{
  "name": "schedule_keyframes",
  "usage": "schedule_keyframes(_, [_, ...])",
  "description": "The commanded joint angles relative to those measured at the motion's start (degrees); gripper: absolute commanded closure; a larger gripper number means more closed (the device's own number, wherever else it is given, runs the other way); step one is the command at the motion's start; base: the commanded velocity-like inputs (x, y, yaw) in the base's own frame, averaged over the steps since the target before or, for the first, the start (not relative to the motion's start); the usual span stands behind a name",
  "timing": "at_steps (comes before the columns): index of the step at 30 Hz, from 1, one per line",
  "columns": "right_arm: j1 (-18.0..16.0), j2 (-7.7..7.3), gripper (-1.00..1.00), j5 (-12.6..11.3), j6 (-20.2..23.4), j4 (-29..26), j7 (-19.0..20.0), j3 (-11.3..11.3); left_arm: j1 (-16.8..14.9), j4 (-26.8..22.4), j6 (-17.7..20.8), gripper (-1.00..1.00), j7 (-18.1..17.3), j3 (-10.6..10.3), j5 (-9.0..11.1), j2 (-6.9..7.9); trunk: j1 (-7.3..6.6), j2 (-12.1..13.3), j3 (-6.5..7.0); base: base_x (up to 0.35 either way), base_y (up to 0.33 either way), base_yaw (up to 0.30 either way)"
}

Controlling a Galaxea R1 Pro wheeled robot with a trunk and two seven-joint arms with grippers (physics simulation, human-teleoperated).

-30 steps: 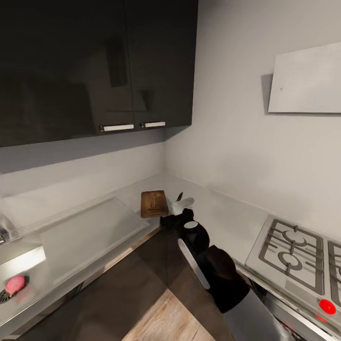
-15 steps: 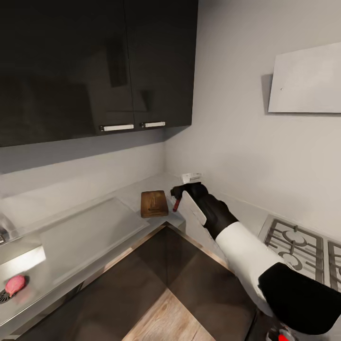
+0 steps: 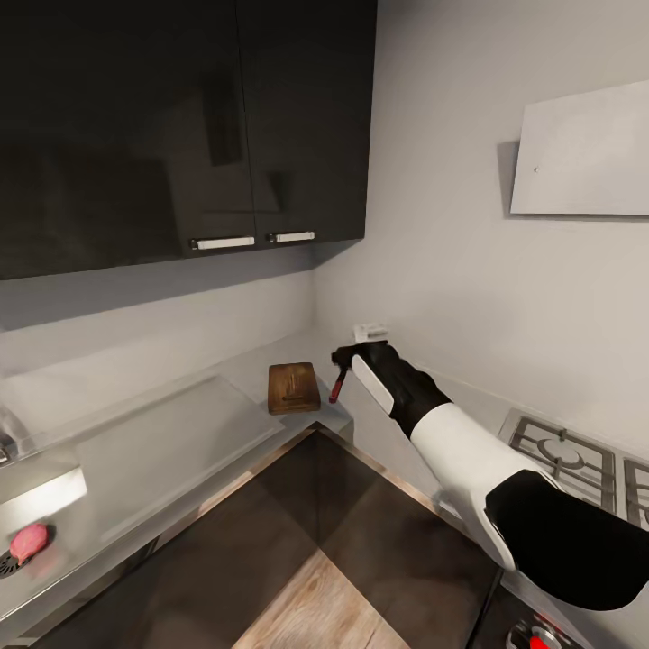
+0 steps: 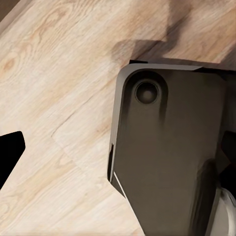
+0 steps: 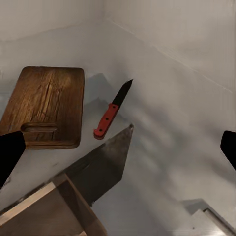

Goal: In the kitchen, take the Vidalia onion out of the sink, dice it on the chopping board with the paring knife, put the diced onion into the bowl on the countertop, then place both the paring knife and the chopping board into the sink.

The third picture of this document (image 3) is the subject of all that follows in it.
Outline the cutting board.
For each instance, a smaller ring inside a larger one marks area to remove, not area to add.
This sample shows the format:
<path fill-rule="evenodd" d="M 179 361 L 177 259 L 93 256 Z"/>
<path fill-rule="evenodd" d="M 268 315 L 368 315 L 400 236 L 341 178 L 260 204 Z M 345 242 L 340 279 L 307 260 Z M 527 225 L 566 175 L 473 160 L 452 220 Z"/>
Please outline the cutting board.
<path fill-rule="evenodd" d="M 311 362 L 278 364 L 269 367 L 269 411 L 320 405 L 321 397 Z"/>

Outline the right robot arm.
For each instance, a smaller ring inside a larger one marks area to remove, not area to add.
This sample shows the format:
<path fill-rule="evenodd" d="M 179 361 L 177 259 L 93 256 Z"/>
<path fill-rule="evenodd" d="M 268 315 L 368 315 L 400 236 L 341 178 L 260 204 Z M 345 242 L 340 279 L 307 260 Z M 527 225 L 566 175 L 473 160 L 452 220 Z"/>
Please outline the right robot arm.
<path fill-rule="evenodd" d="M 385 322 L 332 353 L 431 470 L 474 539 L 527 577 L 594 649 L 649 649 L 649 532 L 565 492 L 399 358 Z"/>

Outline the vidalia onion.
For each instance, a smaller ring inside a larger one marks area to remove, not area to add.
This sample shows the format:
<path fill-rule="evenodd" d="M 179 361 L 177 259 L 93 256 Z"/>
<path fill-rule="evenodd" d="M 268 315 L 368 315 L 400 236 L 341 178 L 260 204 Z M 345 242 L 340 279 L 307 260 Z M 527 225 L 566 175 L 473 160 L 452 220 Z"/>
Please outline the vidalia onion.
<path fill-rule="evenodd" d="M 10 553 L 22 565 L 26 558 L 39 553 L 50 540 L 50 530 L 44 524 L 33 524 L 17 533 L 11 542 Z"/>

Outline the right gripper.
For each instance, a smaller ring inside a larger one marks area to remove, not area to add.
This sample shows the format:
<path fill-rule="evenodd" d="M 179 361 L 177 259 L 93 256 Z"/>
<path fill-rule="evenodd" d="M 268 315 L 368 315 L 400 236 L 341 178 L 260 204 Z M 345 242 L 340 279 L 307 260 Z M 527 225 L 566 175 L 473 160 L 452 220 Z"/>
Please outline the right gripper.
<path fill-rule="evenodd" d="M 341 346 L 332 353 L 332 360 L 334 365 L 340 367 L 341 370 L 349 370 L 352 366 L 352 356 L 361 348 L 362 342 L 356 346 Z"/>

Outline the parer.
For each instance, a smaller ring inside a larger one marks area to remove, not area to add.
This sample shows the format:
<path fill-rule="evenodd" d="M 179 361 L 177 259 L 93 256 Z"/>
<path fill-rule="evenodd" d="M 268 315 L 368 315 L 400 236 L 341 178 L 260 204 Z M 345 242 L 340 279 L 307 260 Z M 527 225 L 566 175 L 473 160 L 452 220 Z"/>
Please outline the parer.
<path fill-rule="evenodd" d="M 335 401 L 336 398 L 338 397 L 344 377 L 345 377 L 345 370 L 341 370 L 340 374 L 338 374 L 338 379 L 335 381 L 332 394 L 331 396 L 329 396 L 329 399 L 331 399 L 331 401 Z"/>

